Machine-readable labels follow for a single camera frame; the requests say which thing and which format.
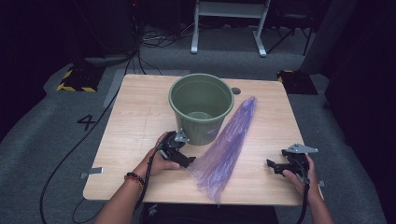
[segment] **table top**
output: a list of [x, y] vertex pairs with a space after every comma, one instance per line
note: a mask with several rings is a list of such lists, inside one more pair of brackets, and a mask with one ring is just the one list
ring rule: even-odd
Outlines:
[[[102, 174], [89, 175], [83, 195], [88, 200], [108, 200], [154, 147], [164, 132], [177, 129], [175, 113], [168, 102], [171, 85], [179, 77], [127, 75], [122, 81], [102, 142], [92, 168], [103, 167]], [[250, 96], [258, 99], [253, 120], [234, 167], [222, 192], [223, 204], [297, 205], [302, 197], [282, 175], [266, 165], [266, 159], [288, 163], [281, 149], [303, 144], [283, 85], [277, 81], [224, 78], [241, 93], [234, 96], [234, 106], [221, 129], [236, 109]], [[180, 152], [200, 157], [210, 147], [187, 144]], [[197, 188], [195, 180], [183, 167], [165, 170], [149, 180], [144, 202], [214, 203]]]

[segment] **bracelet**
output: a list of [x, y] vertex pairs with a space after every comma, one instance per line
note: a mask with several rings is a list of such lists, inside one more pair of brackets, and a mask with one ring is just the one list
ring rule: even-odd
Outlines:
[[145, 187], [145, 181], [139, 175], [135, 174], [134, 172], [127, 173], [124, 176], [124, 179], [131, 178], [133, 181], [137, 181], [141, 188]]

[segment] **translucent plastic sheet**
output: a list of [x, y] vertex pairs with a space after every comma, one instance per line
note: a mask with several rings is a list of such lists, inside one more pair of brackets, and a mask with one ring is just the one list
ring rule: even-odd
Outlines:
[[220, 203], [220, 195], [238, 160], [256, 104], [256, 97], [246, 99], [207, 152], [187, 168], [198, 189], [216, 203]]

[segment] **human hand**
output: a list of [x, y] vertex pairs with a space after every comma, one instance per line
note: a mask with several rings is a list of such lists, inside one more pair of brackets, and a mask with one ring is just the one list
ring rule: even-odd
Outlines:
[[[163, 138], [166, 136], [167, 133], [163, 133], [158, 140], [157, 143], [155, 144], [155, 147], [152, 148], [145, 156], [145, 158], [134, 168], [134, 173], [137, 175], [140, 175], [143, 179], [146, 178], [146, 172], [148, 169], [148, 164], [149, 164], [149, 158], [152, 156], [152, 154], [155, 151], [155, 148], [160, 144], [160, 142], [163, 140]], [[161, 153], [157, 152], [154, 156], [154, 159], [152, 161], [151, 165], [151, 170], [150, 174], [151, 175], [156, 175], [160, 173], [162, 170], [177, 170], [180, 168], [180, 165], [176, 162], [173, 161], [166, 161], [162, 156]]]
[[[315, 172], [314, 161], [305, 155], [309, 163], [308, 179], [310, 180], [310, 189], [308, 191], [308, 202], [316, 199], [321, 199], [321, 194], [318, 188], [318, 177]], [[295, 175], [292, 171], [284, 170], [282, 174], [294, 185], [297, 191], [303, 196], [304, 195], [304, 183], [300, 178]]]

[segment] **green bucket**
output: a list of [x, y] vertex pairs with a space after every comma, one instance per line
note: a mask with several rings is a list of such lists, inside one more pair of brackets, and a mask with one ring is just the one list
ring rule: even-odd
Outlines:
[[183, 129], [189, 143], [204, 146], [216, 138], [233, 109], [233, 92], [218, 77], [191, 74], [172, 85], [169, 104], [175, 111], [177, 127]]

